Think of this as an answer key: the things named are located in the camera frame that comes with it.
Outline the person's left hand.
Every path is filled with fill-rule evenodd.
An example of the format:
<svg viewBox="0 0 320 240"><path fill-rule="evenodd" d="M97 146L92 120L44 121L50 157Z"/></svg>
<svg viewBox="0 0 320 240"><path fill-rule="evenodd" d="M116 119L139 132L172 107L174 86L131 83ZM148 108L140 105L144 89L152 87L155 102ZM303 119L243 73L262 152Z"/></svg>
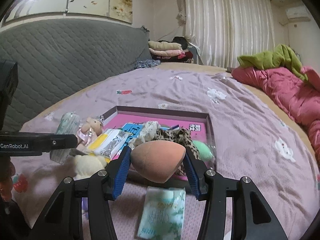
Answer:
<svg viewBox="0 0 320 240"><path fill-rule="evenodd" d="M12 188L13 188L13 183L12 179L9 177L4 181L0 182L0 188L1 188L1 198L5 202L9 202L12 199Z"/></svg>

